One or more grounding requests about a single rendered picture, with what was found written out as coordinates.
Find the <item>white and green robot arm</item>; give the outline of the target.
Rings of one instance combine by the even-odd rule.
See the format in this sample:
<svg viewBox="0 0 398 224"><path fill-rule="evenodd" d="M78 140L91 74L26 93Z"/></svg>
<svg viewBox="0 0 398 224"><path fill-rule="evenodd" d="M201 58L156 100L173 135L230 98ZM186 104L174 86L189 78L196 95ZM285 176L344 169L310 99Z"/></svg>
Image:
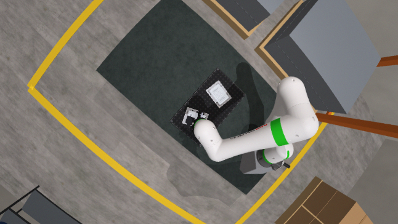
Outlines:
<svg viewBox="0 0 398 224"><path fill-rule="evenodd" d="M292 76L279 82L274 108L261 127L222 139L215 125L205 118L187 116L185 123L189 127L193 125L196 138L213 161L220 162L258 150L258 163L263 167L272 166L273 170L282 165L290 168L284 160L293 154L292 143L313 137L319 128L303 82Z"/></svg>

